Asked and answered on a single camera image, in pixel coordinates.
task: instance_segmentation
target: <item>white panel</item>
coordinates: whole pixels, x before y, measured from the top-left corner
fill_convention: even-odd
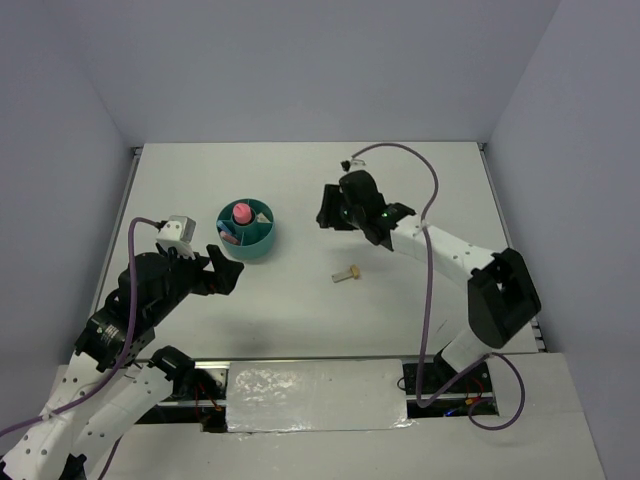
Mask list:
[[[484,140],[559,0],[47,0],[135,144]]]
[[[509,360],[525,382],[526,403],[522,415],[582,411],[563,355],[509,355]],[[489,359],[488,366],[499,413],[501,416],[511,417],[520,402],[518,381],[501,359]]]
[[[369,244],[361,232],[321,230],[315,222],[323,186],[343,175],[339,162],[362,143],[244,143],[146,145],[123,216],[188,215],[191,242],[205,252],[220,245],[215,220],[238,198],[273,209],[276,245],[251,262],[229,297],[188,297],[156,330],[143,352],[170,344],[194,358],[283,358],[416,355],[424,314],[425,265]],[[474,245],[507,244],[477,145],[410,144],[429,158],[440,195],[429,221]],[[420,210],[431,194],[424,165],[397,149],[363,156],[389,202]],[[126,227],[120,229],[102,300],[127,266]],[[138,252],[154,250],[156,231],[141,226]],[[331,275],[357,264],[360,280],[334,284]],[[466,291],[436,275],[429,352],[467,325]],[[507,346],[536,352],[531,328]]]
[[[407,426],[400,360],[234,362],[232,432],[382,430]]]
[[[202,434],[138,426],[109,480],[604,480],[582,413],[524,417],[503,432],[466,418],[375,432]]]

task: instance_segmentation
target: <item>gray wall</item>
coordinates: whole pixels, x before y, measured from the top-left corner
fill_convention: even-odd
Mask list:
[[[129,142],[487,140],[559,0],[46,0]]]
[[[640,471],[639,47],[637,0],[563,0],[488,150],[610,480]]]
[[[86,321],[129,152],[38,0],[0,2],[0,427],[40,411]],[[0,453],[13,438],[0,440]]]

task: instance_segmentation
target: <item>teal container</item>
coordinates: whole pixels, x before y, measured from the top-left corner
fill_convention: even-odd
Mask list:
[[[253,213],[253,221],[248,225],[238,225],[233,220],[233,207],[237,203],[246,203],[251,207]],[[271,223],[261,223],[256,217],[263,214]],[[238,260],[254,260],[260,258],[271,250],[275,242],[275,218],[271,209],[260,200],[252,198],[244,198],[230,203],[222,209],[218,215],[217,221],[222,222],[235,237],[240,241],[240,245],[234,245],[220,238],[224,248],[234,258]]]

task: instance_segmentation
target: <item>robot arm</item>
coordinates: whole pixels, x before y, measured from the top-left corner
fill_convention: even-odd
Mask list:
[[[155,338],[154,327],[190,293],[228,295],[244,269],[242,263],[226,259],[219,247],[214,245],[207,246],[209,258],[194,253],[189,241],[195,222],[187,217],[170,217],[169,221],[161,222],[157,227],[160,230],[157,237],[158,253],[142,253],[135,257],[137,283],[134,288],[138,296],[136,322],[133,343],[124,366],[135,361],[138,353]],[[205,270],[209,262],[213,271]],[[106,439],[108,432],[112,432],[109,440],[115,440],[116,436],[119,438],[131,422],[135,423],[141,410],[154,401],[157,403],[157,398],[164,395],[160,398],[162,400],[168,396],[165,393],[170,393],[172,379],[160,367],[164,363],[157,359],[142,373],[142,385],[147,381],[149,388],[141,392],[151,393],[140,395],[138,390],[142,385],[139,382],[132,384],[116,397],[116,403],[111,401],[93,419],[108,391],[108,388],[103,388],[75,407],[67,407],[66,411],[56,413],[60,407],[79,402],[85,395],[89,396],[95,385],[104,381],[105,370],[116,364],[129,327],[131,288],[130,270],[127,269],[118,277],[118,288],[108,295],[104,307],[89,318],[78,337],[75,355],[42,412],[43,421],[31,427],[0,462],[0,479],[57,480],[61,478],[69,459],[80,454],[86,457],[85,448],[90,454],[87,457],[89,465],[93,465],[100,458],[97,456],[99,448],[107,445],[106,441],[100,440]],[[108,387],[122,374],[121,371],[116,372]],[[160,378],[162,375],[167,380],[163,381]],[[109,415],[114,415],[117,421],[114,423],[112,419],[108,422],[110,428],[106,428]],[[105,424],[100,432],[97,426],[96,430],[87,428],[96,425],[96,422],[98,426],[100,422]]]
[[[423,224],[415,211],[387,204],[369,173],[356,170],[325,185],[321,228],[362,230],[374,245],[426,262]],[[469,327],[436,355],[443,376],[453,377],[492,349],[504,347],[539,311],[540,300],[522,256],[477,247],[437,227],[426,225],[434,269],[468,297]]]

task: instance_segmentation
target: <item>purple cable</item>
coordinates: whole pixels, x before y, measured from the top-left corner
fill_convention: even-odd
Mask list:
[[[120,445],[120,440],[122,440],[122,437],[116,440],[116,443],[113,444],[113,447],[111,448],[111,453],[109,453],[109,458],[107,458],[107,463],[105,463],[104,467],[102,467],[102,471],[100,472],[100,476],[98,477],[98,480],[102,480],[107,474],[107,472],[109,471],[111,462],[113,462],[113,457],[116,456],[116,450],[118,450],[118,445]]]
[[[72,408],[75,408],[78,405],[81,405],[82,403],[89,400],[91,397],[97,394],[100,390],[102,390],[111,381],[111,379],[115,376],[118,370],[124,366],[124,363],[127,359],[127,355],[129,354],[129,350],[131,349],[131,343],[133,342],[133,332],[136,325],[136,310],[138,308],[138,289],[137,289],[138,280],[137,280],[136,262],[135,262],[136,255],[135,255],[134,245],[133,245],[134,244],[133,233],[135,231],[135,226],[138,223],[146,223],[154,227],[157,227],[158,225],[156,222],[149,220],[147,218],[142,218],[142,217],[134,218],[133,220],[131,220],[131,223],[129,224],[128,246],[129,246],[129,272],[131,276],[131,294],[130,294],[131,300],[129,302],[129,324],[127,326],[127,336],[125,337],[125,342],[124,342],[124,346],[122,347],[122,352],[120,353],[120,356],[116,360],[116,363],[113,366],[113,368],[109,372],[107,372],[107,374],[103,377],[100,383],[98,383],[89,393],[74,400],[73,402],[63,405],[60,408],[56,408],[51,412],[53,414],[59,415],[61,413],[67,412]],[[31,425],[42,422],[43,420],[44,418],[41,415],[38,415],[28,420],[24,420],[20,423],[16,423],[15,425],[11,425],[10,427],[0,430],[0,438],[4,437],[9,433],[15,432],[16,430],[20,430],[25,427],[30,427]]]
[[[416,404],[420,408],[427,408],[433,402],[435,402],[440,395],[446,392],[454,383],[456,383],[462,377],[467,375],[469,372],[471,372],[474,368],[476,368],[478,365],[483,363],[489,357],[496,356],[498,358],[501,358],[503,361],[507,363],[509,368],[513,370],[513,372],[516,375],[516,378],[518,379],[518,383],[520,386],[520,405],[518,407],[518,410],[516,411],[516,414],[513,416],[513,418],[511,418],[511,420],[509,420],[508,422],[502,425],[498,425],[498,426],[482,425],[478,423],[475,419],[473,419],[471,415],[473,414],[473,411],[475,410],[476,406],[478,406],[481,403],[487,403],[491,401],[490,399],[484,399],[484,400],[479,400],[473,405],[471,405],[471,407],[469,408],[469,418],[474,425],[485,430],[503,430],[505,428],[508,428],[511,425],[513,425],[516,422],[516,420],[518,420],[518,418],[520,417],[520,414],[522,413],[522,410],[524,409],[525,388],[524,388],[524,382],[522,380],[522,377],[520,376],[520,373],[516,369],[515,365],[500,353],[493,353],[493,354],[487,354],[482,356],[481,358],[473,362],[471,365],[469,365],[467,368],[465,368],[464,370],[459,372],[457,375],[455,375],[451,380],[449,380],[442,387],[440,387],[440,389],[437,392],[435,392],[431,397],[429,397],[427,400],[422,399],[422,386],[424,382],[424,363],[427,356],[427,340],[429,339],[429,324],[431,323],[431,304],[433,300],[433,245],[431,244],[431,236],[429,235],[429,231],[427,229],[427,226],[424,223],[424,220],[427,217],[427,213],[429,212],[429,209],[433,205],[433,202],[436,200],[436,197],[438,196],[438,191],[440,189],[440,182],[438,180],[438,174],[433,168],[433,165],[431,165],[431,163],[424,156],[422,156],[420,153],[415,151],[413,148],[407,147],[406,145],[402,145],[401,143],[393,143],[393,142],[375,143],[373,145],[369,145],[368,147],[363,148],[362,150],[359,150],[358,152],[353,154],[351,158],[352,159],[357,158],[363,153],[378,147],[400,148],[402,150],[405,150],[415,155],[422,161],[422,163],[424,163],[427,166],[427,168],[431,172],[431,175],[433,176],[433,193],[431,194],[431,198],[425,205],[424,209],[422,210],[422,214],[420,215],[420,221],[422,223],[422,233],[424,234],[424,239],[427,244],[427,294],[425,297],[425,305],[424,305],[424,321],[422,324],[420,356],[418,357],[418,371],[417,371],[417,378],[416,378]]]

